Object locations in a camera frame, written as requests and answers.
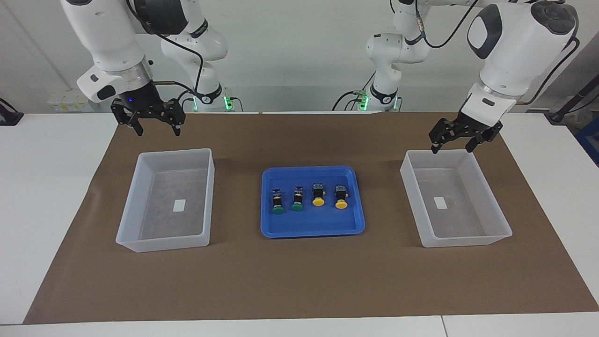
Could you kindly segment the black clamp object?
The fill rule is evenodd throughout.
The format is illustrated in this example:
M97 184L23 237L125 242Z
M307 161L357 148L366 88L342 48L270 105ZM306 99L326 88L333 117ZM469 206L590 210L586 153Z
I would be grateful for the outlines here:
M23 116L23 113L0 97L0 126L15 126Z

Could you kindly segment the brown table mat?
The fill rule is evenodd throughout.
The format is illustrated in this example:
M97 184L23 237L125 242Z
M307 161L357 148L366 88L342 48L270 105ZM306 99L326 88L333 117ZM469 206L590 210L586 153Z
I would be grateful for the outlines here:
M182 134L118 126L24 324L592 312L599 305L501 137L475 150L512 236L421 245L400 166L447 113L190 114ZM116 243L143 152L210 148L210 243L136 253ZM270 167L350 166L362 234L260 231Z

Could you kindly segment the blue plastic tray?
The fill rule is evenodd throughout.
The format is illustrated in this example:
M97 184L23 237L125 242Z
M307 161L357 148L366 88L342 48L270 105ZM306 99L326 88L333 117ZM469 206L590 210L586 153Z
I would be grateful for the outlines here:
M324 184L325 204L312 204L312 185ZM335 185L346 185L346 209L335 207ZM291 209L295 186L303 187L300 212ZM271 213L271 190L280 189L285 213ZM271 239L356 235L365 230L357 175L349 166L272 167L263 172L260 230Z

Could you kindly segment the white power strip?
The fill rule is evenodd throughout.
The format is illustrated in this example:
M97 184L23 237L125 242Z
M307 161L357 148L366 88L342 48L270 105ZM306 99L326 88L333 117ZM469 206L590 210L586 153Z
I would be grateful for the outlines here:
M79 90L51 94L47 104L56 113L92 113L94 108Z

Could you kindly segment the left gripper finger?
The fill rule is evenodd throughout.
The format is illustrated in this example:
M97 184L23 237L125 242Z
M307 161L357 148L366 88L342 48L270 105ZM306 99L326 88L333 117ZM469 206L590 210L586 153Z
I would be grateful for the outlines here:
M441 118L430 130L431 151L438 154L441 147L461 137L462 124Z
M478 145L484 142L492 142L498 134L500 134L503 128L503 124L495 124L491 128L483 132L475 132L475 135L466 144L466 151L471 153L475 150Z

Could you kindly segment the black stand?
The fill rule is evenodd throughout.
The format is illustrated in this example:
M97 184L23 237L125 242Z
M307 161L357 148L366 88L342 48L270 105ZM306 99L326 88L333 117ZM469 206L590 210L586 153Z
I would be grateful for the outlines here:
M585 99L597 86L599 86L599 74L590 80L577 94L569 99L560 109L554 113L545 114L546 119L556 125L563 121L565 115L571 113L573 107Z

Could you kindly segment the translucent plastic box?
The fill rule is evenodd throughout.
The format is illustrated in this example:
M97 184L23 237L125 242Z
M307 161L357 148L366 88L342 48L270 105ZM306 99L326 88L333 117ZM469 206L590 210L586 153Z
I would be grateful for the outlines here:
M207 247L214 178L209 148L139 154L116 243L137 253ZM180 199L184 212L173 212Z
M481 246L511 237L511 226L474 154L407 151L400 174L424 247ZM437 209L434 197L444 197L448 209Z

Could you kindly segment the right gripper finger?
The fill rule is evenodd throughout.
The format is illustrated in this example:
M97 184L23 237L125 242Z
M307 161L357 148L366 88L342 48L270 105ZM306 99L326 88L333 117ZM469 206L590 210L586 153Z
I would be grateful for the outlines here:
M139 123L139 113L127 113L128 109L120 99L114 99L112 101L111 111L118 124L126 125L129 128L132 128L136 132L137 136L143 135L143 127Z
M163 103L163 121L171 126L175 136L180 136L185 119L186 115L177 99Z

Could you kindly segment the blue crate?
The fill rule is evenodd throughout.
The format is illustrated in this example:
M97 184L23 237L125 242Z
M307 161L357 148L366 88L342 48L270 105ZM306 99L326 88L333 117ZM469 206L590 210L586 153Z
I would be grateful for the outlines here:
M595 165L599 167L599 117L577 132L575 139Z

